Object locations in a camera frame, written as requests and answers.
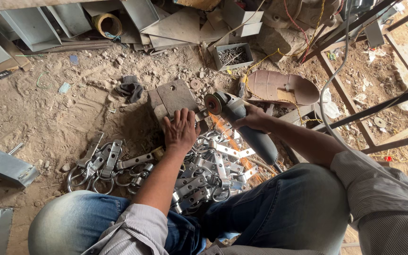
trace shirt sleeve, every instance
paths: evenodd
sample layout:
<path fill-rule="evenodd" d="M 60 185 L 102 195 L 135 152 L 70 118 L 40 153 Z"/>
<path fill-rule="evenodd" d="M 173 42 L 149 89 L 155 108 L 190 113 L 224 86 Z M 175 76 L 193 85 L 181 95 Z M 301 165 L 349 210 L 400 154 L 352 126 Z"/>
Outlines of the shirt sleeve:
<path fill-rule="evenodd" d="M 362 152 L 355 153 L 380 167 Z M 408 185 L 408 177 L 400 170 L 382 169 Z M 347 151 L 335 155 L 331 170 L 347 190 L 354 218 L 350 225 L 359 231 L 363 254 L 408 254 L 408 190 L 381 176 Z"/>
<path fill-rule="evenodd" d="M 168 254 L 163 248 L 168 235 L 167 218 L 160 210 L 131 204 L 119 216 L 115 226 L 118 229 L 101 250 L 101 255 Z"/>

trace jeans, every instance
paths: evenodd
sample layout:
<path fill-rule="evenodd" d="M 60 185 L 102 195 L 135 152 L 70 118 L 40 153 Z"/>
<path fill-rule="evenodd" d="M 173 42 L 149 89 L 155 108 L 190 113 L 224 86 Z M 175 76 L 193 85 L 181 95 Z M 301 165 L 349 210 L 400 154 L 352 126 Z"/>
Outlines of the jeans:
<path fill-rule="evenodd" d="M 74 191 L 42 208 L 31 223 L 30 255 L 78 255 L 95 244 L 130 201 L 91 191 Z M 194 255 L 205 238 L 241 233 L 234 245 L 315 250 L 336 255 L 349 219 L 346 191 L 329 170 L 298 164 L 250 191 L 212 204 L 204 216 L 168 214 L 165 249 Z"/>

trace dirt floor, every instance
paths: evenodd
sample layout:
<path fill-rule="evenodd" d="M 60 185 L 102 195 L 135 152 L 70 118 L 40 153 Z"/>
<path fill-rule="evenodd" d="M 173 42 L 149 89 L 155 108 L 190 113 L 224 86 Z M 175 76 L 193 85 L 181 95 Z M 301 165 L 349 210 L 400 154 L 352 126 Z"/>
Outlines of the dirt floor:
<path fill-rule="evenodd" d="M 405 6 L 404 14 L 398 14 L 395 20 L 408 14 L 408 3 Z M 391 35 L 408 57 L 408 24 Z M 253 40 L 250 43 L 256 63 L 265 54 Z M 366 47 L 365 42 L 351 45 L 348 64 L 340 73 L 351 96 L 366 94 L 365 105 L 361 105 L 360 109 L 376 105 L 402 92 L 394 75 L 394 66 L 399 70 L 403 67 L 400 60 L 392 54 L 391 47 L 388 44 L 382 46 L 381 49 L 388 55 L 377 57 L 371 66 L 366 63 L 368 54 L 363 53 Z M 107 53 L 108 60 L 102 58 L 104 52 Z M 122 57 L 122 53 L 127 54 L 127 57 Z M 73 66 L 69 55 L 77 55 L 79 65 Z M 122 58 L 122 64 L 114 61 L 118 57 Z M 342 62 L 341 58 L 342 53 L 332 62 L 335 68 Z M 51 53 L 43 57 L 31 57 L 30 60 L 34 65 L 31 71 L 19 70 L 0 80 L 0 150 L 8 152 L 24 142 L 26 146 L 16 157 L 36 165 L 42 172 L 24 190 L 0 179 L 0 208 L 14 208 L 8 255 L 28 254 L 28 229 L 31 221 L 43 205 L 67 192 L 64 182 L 67 175 L 60 168 L 66 163 L 73 164 L 97 131 L 105 132 L 104 142 L 125 138 L 128 157 L 145 154 L 162 144 L 162 132 L 156 121 L 149 117 L 147 91 L 178 78 L 186 82 L 197 78 L 201 81 L 201 88 L 205 88 L 204 91 L 199 91 L 200 94 L 213 93 L 219 89 L 234 93 L 238 82 L 228 75 L 213 72 L 213 65 L 204 66 L 198 47 L 170 49 L 167 55 L 149 56 L 115 44 L 107 50 Z M 202 68 L 205 76 L 199 78 Z M 316 58 L 302 66 L 298 66 L 294 58 L 279 65 L 266 60 L 256 69 L 301 74 L 309 80 L 317 79 L 320 88 L 328 79 Z M 233 71 L 245 72 L 246 68 Z M 404 82 L 408 82 L 406 72 L 403 72 Z M 144 86 L 142 98 L 128 105 L 113 90 L 116 86 L 113 81 L 127 74 L 136 75 Z M 372 84 L 365 91 L 364 79 Z M 58 89 L 64 82 L 71 84 L 71 88 L 67 93 L 59 94 Z M 342 119 L 346 116 L 343 103 L 334 88 L 331 88 L 331 93 L 342 113 L 337 119 Z M 111 109 L 116 109 L 116 113 L 110 113 Z M 386 132 L 374 125 L 373 118 L 368 121 L 371 122 L 370 129 L 378 141 L 408 127 L 408 113 L 398 107 L 387 109 L 379 113 L 378 117 L 387 122 Z M 350 126 L 349 130 L 342 127 L 340 132 L 354 148 L 366 147 L 357 127 Z M 371 156 L 384 161 L 384 155 L 394 156 L 392 165 L 408 174 L 408 146 Z M 288 163 L 287 155 L 283 153 L 283 157 L 285 163 Z M 43 167 L 46 161 L 49 161 L 50 169 Z M 116 189 L 111 195 L 127 196 L 123 189 Z M 354 229 L 348 228 L 344 242 L 358 241 L 357 236 Z M 359 247 L 348 247 L 342 248 L 342 254 L 357 255 L 361 252 Z"/>

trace box of bolts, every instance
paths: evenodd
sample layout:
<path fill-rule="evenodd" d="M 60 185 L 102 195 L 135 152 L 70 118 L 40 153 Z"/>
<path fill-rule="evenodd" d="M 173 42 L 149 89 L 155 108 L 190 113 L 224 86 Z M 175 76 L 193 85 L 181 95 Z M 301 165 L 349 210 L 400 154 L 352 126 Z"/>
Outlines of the box of bolts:
<path fill-rule="evenodd" d="M 249 66 L 253 63 L 253 55 L 248 43 L 217 46 L 213 51 L 213 58 L 218 71 Z"/>

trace angle grinder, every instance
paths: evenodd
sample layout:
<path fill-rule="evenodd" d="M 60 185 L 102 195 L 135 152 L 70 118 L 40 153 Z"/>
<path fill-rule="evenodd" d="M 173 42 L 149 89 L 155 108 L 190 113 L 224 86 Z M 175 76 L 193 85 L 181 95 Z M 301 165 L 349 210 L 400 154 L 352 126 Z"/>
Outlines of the angle grinder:
<path fill-rule="evenodd" d="M 245 109 L 245 104 L 247 102 L 223 91 L 207 94 L 204 97 L 204 103 L 210 113 L 213 115 L 220 115 L 230 124 L 238 119 L 246 117 L 247 114 L 247 110 Z M 277 171 L 283 172 L 276 162 L 278 159 L 278 150 L 267 134 L 248 126 L 240 127 L 238 131 L 243 136 L 246 143 L 267 165 L 271 165 Z"/>

